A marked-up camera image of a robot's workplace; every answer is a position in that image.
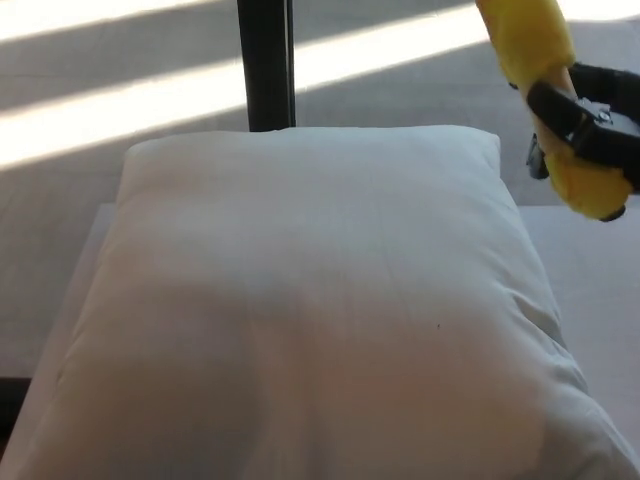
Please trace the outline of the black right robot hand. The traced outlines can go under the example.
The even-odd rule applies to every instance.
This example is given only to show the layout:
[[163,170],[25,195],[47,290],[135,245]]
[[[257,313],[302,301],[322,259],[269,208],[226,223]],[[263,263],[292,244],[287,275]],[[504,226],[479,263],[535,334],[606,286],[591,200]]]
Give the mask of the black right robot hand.
[[569,68],[577,97],[544,80],[527,93],[532,112],[577,156],[617,168],[639,193],[639,75],[576,63]]

